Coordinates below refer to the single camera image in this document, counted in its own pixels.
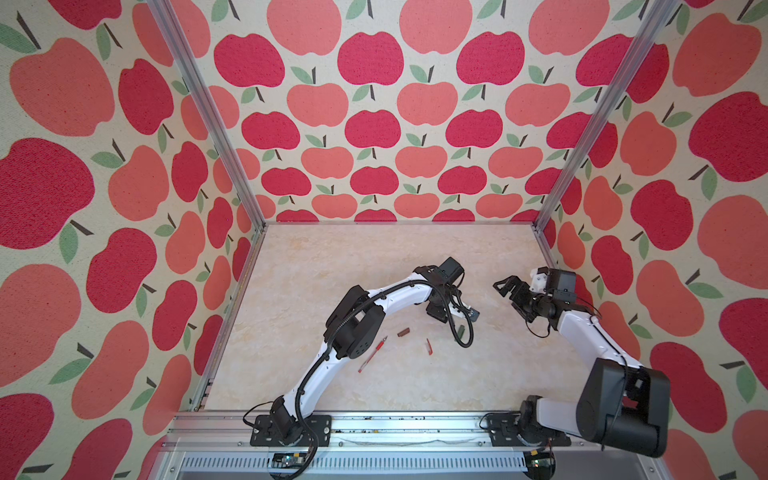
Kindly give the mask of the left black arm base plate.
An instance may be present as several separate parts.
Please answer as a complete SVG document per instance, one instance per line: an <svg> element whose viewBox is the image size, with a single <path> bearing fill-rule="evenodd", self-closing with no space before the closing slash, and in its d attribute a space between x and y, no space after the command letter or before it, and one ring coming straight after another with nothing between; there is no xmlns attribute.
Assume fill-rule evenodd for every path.
<svg viewBox="0 0 768 480"><path fill-rule="evenodd" d="M294 421L284 434L269 415L258 415L252 427L250 445L253 447L308 447L313 435L320 447L330 443L332 417L330 415L312 415L305 419L309 429L304 429Z"/></svg>

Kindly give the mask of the left aluminium frame post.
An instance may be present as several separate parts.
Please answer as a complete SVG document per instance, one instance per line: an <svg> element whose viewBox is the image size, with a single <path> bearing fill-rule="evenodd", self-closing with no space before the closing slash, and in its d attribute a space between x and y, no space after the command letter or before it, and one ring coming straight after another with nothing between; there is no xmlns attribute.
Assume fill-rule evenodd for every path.
<svg viewBox="0 0 768 480"><path fill-rule="evenodd" d="M216 102L200 73L172 2L149 1L148 5L246 213L256 231L263 233L266 229L265 218L250 188L236 149L228 136Z"/></svg>

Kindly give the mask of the right aluminium frame post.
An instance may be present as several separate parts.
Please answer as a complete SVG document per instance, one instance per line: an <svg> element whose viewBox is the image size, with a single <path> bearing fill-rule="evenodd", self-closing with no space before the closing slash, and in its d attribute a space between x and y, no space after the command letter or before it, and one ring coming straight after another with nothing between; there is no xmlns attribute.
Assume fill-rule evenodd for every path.
<svg viewBox="0 0 768 480"><path fill-rule="evenodd" d="M665 28L679 4L679 1L672 0L659 0L651 4L636 36L628 47L627 53L619 64L611 82L606 87L605 94L597 103L597 108L591 115L576 147L569 154L560 176L551 192L547 195L532 225L532 230L535 234L543 236L546 225L552 218L556 207L561 204L561 200L575 178L581 163L587 158L588 153L605 128L616 106L623 99L624 95L628 93L631 81L637 75L642 63L655 44L658 35Z"/></svg>

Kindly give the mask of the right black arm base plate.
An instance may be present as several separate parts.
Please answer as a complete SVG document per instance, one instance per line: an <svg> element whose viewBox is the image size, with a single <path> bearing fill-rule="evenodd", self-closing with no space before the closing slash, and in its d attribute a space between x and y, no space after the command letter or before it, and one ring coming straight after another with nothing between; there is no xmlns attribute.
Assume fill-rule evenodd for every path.
<svg viewBox="0 0 768 480"><path fill-rule="evenodd" d="M572 441L564 432L543 427L533 420L522 419L520 412L490 412L483 416L481 428L494 447L570 447Z"/></svg>

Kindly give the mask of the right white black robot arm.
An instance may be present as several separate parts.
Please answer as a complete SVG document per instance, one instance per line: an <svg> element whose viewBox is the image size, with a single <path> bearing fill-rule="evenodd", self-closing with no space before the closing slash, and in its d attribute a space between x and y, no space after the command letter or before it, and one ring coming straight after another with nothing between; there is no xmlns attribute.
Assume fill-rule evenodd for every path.
<svg viewBox="0 0 768 480"><path fill-rule="evenodd" d="M650 458L667 449L670 380L634 358L601 325L576 292L573 272L542 267L530 281L511 275L494 283L527 322L543 318L590 369L576 402L529 396L516 422L518 438L539 445L560 434Z"/></svg>

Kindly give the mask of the aluminium frame post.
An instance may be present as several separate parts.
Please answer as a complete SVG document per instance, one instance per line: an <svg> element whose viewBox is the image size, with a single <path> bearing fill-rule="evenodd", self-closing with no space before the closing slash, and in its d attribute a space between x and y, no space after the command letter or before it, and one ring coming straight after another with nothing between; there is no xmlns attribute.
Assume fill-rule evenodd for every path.
<svg viewBox="0 0 768 480"><path fill-rule="evenodd" d="M679 1L672 0L659 0L651 4L636 36L628 47L627 53L619 64L611 82L606 87L605 94L597 103L597 108L591 115L576 147L569 154L560 176L551 192L547 195L532 225L532 230L535 234L543 236L546 225L552 218L556 207L561 204L561 200L575 178L581 163L587 158L588 153L605 128L616 106L623 99L624 95L628 93L631 81L637 75L642 63L655 44L658 35L665 28L679 4Z"/></svg>
<svg viewBox="0 0 768 480"><path fill-rule="evenodd" d="M263 233L266 229L265 218L250 188L236 149L228 136L216 102L200 73L172 2L149 1L148 5L246 213L256 231Z"/></svg>

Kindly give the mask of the aluminium front frame rail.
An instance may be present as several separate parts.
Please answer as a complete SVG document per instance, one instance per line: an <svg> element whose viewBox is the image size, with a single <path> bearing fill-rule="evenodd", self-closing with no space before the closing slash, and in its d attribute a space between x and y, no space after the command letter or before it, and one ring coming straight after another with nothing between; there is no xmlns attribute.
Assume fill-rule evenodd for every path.
<svg viewBox="0 0 768 480"><path fill-rule="evenodd" d="M472 411L436 412L317 412L330 415L332 427L330 443L322 451L333 448L491 448L490 437L480 422L488 413ZM180 413L172 420L166 433L167 448L204 447L282 449L307 447L253 447L250 437L258 410L244 416L238 411L211 411ZM570 447L596 447L601 443L589 442L572 433L565 433L572 441Z"/></svg>

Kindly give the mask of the red gel pen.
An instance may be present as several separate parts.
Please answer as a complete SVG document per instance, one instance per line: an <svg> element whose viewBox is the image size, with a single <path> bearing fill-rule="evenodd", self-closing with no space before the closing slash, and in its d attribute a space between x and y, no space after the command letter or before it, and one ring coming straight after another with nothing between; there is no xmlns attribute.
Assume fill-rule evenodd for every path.
<svg viewBox="0 0 768 480"><path fill-rule="evenodd" d="M382 347L385 345L386 341L388 339L388 336L384 336L379 343L376 345L372 353L368 356L368 358L361 364L361 366L358 369L358 373L362 373L364 369L368 366L368 364L373 360L374 356L382 349Z"/></svg>

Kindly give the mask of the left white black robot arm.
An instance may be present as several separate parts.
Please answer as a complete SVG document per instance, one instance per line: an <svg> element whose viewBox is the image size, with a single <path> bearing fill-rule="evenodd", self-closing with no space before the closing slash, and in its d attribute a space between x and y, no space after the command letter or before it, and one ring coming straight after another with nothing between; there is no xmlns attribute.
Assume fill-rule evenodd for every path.
<svg viewBox="0 0 768 480"><path fill-rule="evenodd" d="M406 307L424 304L426 313L447 324L462 348L474 342L479 311L463 301L463 267L454 258L419 266L404 280L379 289L351 287L326 321L323 341L304 377L274 400L270 419L284 437L302 428L338 371L373 345L383 321Z"/></svg>

